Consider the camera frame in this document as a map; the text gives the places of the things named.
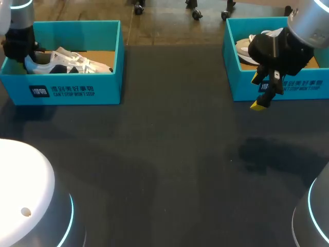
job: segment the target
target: dark table surface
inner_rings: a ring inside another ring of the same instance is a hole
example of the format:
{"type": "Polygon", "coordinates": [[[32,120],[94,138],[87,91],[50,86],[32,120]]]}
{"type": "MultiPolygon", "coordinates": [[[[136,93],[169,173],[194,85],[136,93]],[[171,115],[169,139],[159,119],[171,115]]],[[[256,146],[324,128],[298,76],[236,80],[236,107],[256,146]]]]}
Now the dark table surface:
{"type": "Polygon", "coordinates": [[[293,210],[329,160],[329,101],[232,102],[221,44],[127,47],[122,104],[15,107],[82,212],[87,246],[294,246],[293,210]]]}

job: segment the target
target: shoelace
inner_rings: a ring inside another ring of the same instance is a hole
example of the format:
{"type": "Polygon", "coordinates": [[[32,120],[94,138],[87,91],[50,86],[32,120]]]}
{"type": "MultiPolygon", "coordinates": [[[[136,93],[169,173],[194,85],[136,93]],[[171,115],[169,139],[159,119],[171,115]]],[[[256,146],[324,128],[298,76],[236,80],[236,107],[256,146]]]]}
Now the shoelace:
{"type": "Polygon", "coordinates": [[[90,64],[90,60],[88,58],[85,58],[81,56],[79,53],[72,52],[75,56],[72,58],[72,62],[69,63],[71,66],[81,66],[82,71],[84,74],[89,74],[89,73],[95,73],[96,68],[90,64]]]}

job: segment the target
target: small round hole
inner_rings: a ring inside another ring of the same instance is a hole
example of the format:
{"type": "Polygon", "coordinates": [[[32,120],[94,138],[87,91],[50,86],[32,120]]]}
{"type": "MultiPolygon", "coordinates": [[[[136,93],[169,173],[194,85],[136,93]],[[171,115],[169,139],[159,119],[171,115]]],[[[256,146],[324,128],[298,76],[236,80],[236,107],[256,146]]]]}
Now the small round hole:
{"type": "Polygon", "coordinates": [[[30,217],[31,216],[31,210],[29,210],[27,207],[23,207],[21,209],[21,213],[22,215],[24,215],[25,217],[30,217]]]}

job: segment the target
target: robotic arm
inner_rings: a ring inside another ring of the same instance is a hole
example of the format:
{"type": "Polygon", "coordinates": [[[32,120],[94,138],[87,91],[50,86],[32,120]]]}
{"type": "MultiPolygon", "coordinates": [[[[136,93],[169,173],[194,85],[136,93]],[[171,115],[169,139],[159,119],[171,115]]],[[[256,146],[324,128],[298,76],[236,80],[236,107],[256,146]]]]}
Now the robotic arm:
{"type": "Polygon", "coordinates": [[[23,62],[27,55],[35,60],[38,45],[33,32],[33,0],[0,0],[0,35],[6,57],[23,62]]]}
{"type": "Polygon", "coordinates": [[[269,76],[269,87],[252,104],[254,110],[270,106],[276,94],[283,94],[282,78],[295,76],[314,55],[314,48],[329,46],[329,0],[300,0],[288,17],[288,27],[277,37],[258,34],[248,47],[260,65],[251,83],[259,85],[269,76]]]}

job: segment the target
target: box logo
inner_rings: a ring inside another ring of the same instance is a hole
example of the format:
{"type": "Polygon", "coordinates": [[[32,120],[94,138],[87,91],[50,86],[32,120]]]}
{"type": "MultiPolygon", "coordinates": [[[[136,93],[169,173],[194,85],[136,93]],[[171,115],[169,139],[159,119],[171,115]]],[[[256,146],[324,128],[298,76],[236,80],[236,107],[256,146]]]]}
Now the box logo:
{"type": "Polygon", "coordinates": [[[34,98],[47,98],[49,97],[48,90],[46,86],[29,86],[31,93],[34,98]]]}
{"type": "Polygon", "coordinates": [[[259,85],[258,92],[259,93],[265,92],[268,86],[269,86],[269,81],[262,81],[261,84],[259,85]]]}

